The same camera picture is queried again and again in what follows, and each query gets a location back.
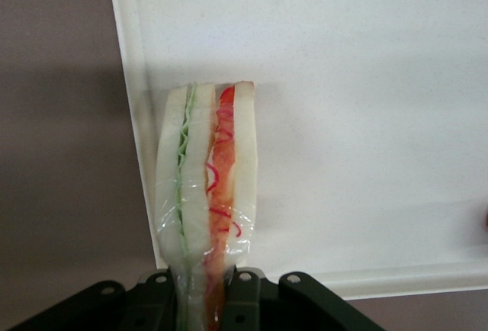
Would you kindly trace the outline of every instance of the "sandwich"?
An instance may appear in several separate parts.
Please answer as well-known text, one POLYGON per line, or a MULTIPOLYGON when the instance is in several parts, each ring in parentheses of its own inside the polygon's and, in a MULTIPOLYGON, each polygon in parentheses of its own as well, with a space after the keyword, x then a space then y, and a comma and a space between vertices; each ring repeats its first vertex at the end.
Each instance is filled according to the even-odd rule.
POLYGON ((228 271, 255 222, 255 88, 169 91, 156 163, 154 224, 178 290, 178 328, 218 330, 228 271))

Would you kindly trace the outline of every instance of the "plastic tray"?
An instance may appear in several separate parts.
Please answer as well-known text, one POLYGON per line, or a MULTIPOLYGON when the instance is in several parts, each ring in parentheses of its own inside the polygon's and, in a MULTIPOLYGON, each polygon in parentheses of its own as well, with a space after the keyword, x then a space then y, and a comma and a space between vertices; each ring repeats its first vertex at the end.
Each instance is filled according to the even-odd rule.
POLYGON ((488 288, 488 0, 113 1, 148 210, 165 91, 250 79, 247 265, 349 299, 488 288))

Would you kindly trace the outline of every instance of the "gray background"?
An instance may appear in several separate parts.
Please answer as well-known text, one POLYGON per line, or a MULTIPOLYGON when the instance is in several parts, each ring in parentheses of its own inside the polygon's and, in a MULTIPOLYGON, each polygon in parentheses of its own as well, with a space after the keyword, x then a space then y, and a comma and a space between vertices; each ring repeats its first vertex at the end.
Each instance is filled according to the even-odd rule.
MULTIPOLYGON (((6 329, 155 265, 111 0, 1 0, 0 17, 6 329)), ((488 291, 351 303, 392 331, 488 329, 488 291)))

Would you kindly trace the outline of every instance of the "red object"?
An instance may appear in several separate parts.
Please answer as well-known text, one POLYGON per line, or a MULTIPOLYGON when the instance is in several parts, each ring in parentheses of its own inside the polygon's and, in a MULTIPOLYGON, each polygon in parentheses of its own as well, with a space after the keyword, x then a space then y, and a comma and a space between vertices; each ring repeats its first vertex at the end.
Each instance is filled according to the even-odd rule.
POLYGON ((206 306, 209 330, 220 328, 220 318, 225 301, 224 260, 230 226, 234 224, 237 227, 237 236, 242 233, 237 223, 232 221, 233 167, 236 160, 233 105, 234 86, 226 88, 220 96, 211 164, 207 164, 207 167, 213 172, 213 182, 207 189, 210 202, 211 250, 206 254, 204 260, 207 271, 206 306))

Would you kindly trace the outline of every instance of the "fake sandwich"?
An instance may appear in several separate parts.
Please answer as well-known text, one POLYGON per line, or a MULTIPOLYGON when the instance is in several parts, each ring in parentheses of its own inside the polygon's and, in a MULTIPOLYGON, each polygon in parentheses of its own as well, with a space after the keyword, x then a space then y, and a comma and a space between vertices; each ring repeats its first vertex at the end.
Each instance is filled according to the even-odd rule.
POLYGON ((178 328, 218 330, 226 271, 249 252, 255 221, 254 85, 216 103, 215 85, 169 92, 156 166, 156 225, 178 287, 178 328))

